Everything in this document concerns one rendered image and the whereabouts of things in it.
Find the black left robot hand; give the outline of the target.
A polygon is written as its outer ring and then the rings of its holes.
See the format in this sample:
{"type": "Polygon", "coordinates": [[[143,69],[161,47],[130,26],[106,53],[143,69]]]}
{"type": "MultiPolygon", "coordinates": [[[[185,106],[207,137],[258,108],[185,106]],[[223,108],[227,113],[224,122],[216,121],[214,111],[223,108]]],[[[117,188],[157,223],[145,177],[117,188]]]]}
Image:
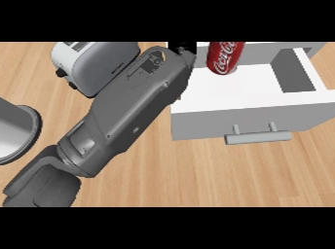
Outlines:
{"type": "Polygon", "coordinates": [[[176,54],[182,54],[185,51],[196,53],[196,42],[170,42],[167,47],[176,54]]]}

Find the red soda can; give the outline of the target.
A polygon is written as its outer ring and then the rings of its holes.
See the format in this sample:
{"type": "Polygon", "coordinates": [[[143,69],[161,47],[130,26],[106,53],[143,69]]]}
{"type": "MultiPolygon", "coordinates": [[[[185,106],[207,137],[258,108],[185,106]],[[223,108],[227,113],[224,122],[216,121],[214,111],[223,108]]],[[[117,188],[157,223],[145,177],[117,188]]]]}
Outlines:
{"type": "Polygon", "coordinates": [[[236,71],[245,42],[211,42],[207,53],[207,67],[217,75],[236,71]]]}

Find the white open drawer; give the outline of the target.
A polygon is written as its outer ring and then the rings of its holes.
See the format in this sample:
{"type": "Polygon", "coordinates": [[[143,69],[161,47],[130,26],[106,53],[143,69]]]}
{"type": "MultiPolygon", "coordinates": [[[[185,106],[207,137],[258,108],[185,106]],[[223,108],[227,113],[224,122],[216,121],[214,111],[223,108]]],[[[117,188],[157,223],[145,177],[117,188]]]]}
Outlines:
{"type": "Polygon", "coordinates": [[[326,88],[310,62],[323,46],[325,42],[247,42],[236,72],[220,76],[205,67],[208,43],[198,42],[189,87],[171,113],[335,103],[335,89],[326,88]],[[304,67],[313,91],[285,92],[279,86],[272,61],[285,49],[304,67]]]}

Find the grey drawer front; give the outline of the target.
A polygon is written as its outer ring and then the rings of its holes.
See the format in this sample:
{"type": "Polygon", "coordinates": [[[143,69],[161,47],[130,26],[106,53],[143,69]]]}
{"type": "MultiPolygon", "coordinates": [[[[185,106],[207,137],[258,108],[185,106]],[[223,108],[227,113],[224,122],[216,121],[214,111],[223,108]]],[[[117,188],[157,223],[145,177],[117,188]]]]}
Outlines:
{"type": "Polygon", "coordinates": [[[174,140],[223,137],[233,133],[267,132],[275,123],[282,131],[307,131],[335,118],[335,103],[204,111],[171,115],[174,140]]]}

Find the white and grey toaster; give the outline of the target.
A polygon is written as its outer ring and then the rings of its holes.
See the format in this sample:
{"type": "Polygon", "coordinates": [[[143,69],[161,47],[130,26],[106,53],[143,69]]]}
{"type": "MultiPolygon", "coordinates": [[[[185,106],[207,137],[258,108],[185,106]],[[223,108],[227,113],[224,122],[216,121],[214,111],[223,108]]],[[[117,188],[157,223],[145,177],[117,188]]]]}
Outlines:
{"type": "Polygon", "coordinates": [[[93,98],[139,54],[137,42],[58,42],[52,49],[56,75],[93,98]]]}

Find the grey metal pot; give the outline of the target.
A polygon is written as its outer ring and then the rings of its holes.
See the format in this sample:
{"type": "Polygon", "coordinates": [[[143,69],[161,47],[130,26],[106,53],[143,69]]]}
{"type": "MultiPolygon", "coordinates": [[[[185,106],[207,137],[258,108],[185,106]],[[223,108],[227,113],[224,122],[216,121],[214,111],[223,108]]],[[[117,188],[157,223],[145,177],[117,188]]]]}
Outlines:
{"type": "Polygon", "coordinates": [[[41,116],[27,105],[15,105],[0,97],[0,165],[19,159],[41,132],[41,116]]]}

